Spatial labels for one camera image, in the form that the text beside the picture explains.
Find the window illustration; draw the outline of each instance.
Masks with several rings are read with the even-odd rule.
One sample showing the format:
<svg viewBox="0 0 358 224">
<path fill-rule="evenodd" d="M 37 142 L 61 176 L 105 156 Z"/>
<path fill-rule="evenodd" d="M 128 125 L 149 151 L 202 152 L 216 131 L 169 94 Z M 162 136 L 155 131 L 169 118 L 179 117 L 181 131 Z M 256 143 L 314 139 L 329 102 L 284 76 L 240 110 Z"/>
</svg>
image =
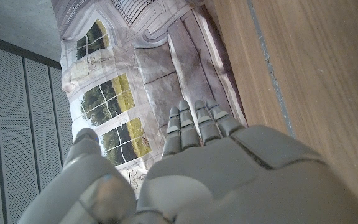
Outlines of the window illustration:
<svg viewBox="0 0 358 224">
<path fill-rule="evenodd" d="M 91 29 L 77 41 L 77 60 L 100 49 L 109 47 L 109 37 L 102 22 L 97 19 Z"/>
<path fill-rule="evenodd" d="M 114 166 L 151 152 L 139 118 L 109 131 L 100 137 L 102 151 Z"/>
<path fill-rule="evenodd" d="M 84 93 L 79 110 L 89 126 L 99 126 L 133 107 L 129 82 L 123 74 Z"/>
</svg>

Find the green trees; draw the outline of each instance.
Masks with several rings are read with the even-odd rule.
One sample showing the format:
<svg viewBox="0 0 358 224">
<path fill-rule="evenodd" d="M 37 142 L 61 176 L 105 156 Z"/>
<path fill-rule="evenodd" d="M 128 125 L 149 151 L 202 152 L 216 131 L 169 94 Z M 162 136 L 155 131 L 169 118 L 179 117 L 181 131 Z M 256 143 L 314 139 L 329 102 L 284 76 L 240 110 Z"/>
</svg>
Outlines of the green trees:
<svg viewBox="0 0 358 224">
<path fill-rule="evenodd" d="M 102 37 L 102 35 L 103 35 L 102 30 L 95 22 L 91 27 L 91 29 L 86 33 L 86 36 L 88 38 L 88 54 L 106 48 L 106 46 L 104 46 L 103 38 L 100 38 Z M 85 47 L 82 47 L 85 46 L 86 44 L 87 43 L 86 43 L 85 36 L 81 38 L 79 41 L 77 41 L 77 60 L 81 59 L 86 55 L 86 49 Z"/>
<path fill-rule="evenodd" d="M 107 103 L 100 90 L 103 92 L 104 97 L 109 100 Z M 115 95 L 116 92 L 112 87 L 112 80 L 101 84 L 100 88 L 99 86 L 96 86 L 87 91 L 81 101 L 82 107 L 87 112 L 85 113 L 85 111 L 81 110 L 83 118 L 88 119 L 91 124 L 99 126 L 117 116 L 117 114 L 121 114 L 117 98 L 111 99 L 115 97 Z M 131 140 L 126 124 L 104 134 L 101 141 L 105 150 L 108 150 L 119 146 L 120 139 L 121 143 Z M 131 161 L 137 157 L 134 153 L 131 142 L 122 146 L 122 153 L 126 161 Z M 125 162 L 124 158 L 122 158 L 121 147 L 108 151 L 106 153 L 106 158 L 109 159 L 115 166 Z"/>
</svg>

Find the ceiling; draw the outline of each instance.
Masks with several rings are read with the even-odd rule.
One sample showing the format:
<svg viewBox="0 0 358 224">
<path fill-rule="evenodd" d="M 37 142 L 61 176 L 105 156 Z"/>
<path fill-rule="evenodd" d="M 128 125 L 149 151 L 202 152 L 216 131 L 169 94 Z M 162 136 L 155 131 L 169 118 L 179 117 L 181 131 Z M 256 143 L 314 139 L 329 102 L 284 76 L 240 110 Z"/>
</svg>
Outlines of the ceiling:
<svg viewBox="0 0 358 224">
<path fill-rule="evenodd" d="M 0 0 L 0 39 L 60 61 L 60 38 L 50 0 Z"/>
</svg>

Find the wooden surface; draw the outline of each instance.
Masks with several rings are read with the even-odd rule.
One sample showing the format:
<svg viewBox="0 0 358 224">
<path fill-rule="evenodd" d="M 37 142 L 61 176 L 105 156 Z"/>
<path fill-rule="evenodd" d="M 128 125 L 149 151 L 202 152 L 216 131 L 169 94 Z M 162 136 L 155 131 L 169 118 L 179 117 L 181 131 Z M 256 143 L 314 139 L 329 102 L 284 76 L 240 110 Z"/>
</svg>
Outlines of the wooden surface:
<svg viewBox="0 0 358 224">
<path fill-rule="evenodd" d="M 246 0 L 213 0 L 249 125 L 286 132 Z M 295 136 L 358 196 L 358 0 L 253 0 Z"/>
</svg>

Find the robotic hand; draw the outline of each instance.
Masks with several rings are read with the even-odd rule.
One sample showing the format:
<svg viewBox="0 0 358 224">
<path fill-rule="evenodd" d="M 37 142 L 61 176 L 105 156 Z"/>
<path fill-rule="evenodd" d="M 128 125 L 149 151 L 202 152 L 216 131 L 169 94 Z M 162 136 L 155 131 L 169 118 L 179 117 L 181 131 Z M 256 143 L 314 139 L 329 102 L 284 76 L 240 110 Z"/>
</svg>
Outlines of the robotic hand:
<svg viewBox="0 0 358 224">
<path fill-rule="evenodd" d="M 83 129 L 19 223 L 358 223 L 358 199 L 319 154 L 273 129 L 244 128 L 213 100 L 195 110 L 201 141 L 188 103 L 170 110 L 162 160 L 137 205 Z"/>
</svg>

